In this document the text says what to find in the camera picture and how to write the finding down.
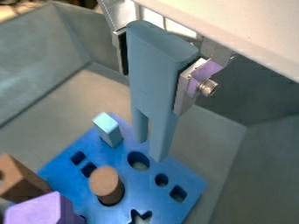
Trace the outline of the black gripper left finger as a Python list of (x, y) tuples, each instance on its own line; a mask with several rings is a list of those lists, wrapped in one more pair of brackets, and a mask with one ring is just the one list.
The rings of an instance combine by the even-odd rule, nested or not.
[(97, 0), (116, 48), (119, 72), (128, 74), (127, 65), (127, 24), (136, 20), (136, 7), (131, 0)]

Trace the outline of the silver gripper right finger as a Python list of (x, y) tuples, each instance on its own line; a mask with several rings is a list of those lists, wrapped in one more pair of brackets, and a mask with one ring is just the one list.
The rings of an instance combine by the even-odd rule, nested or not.
[(208, 38), (203, 39), (199, 58), (180, 73), (172, 111), (181, 116), (196, 102), (199, 95), (209, 97), (217, 83), (211, 79), (233, 60), (236, 54)]

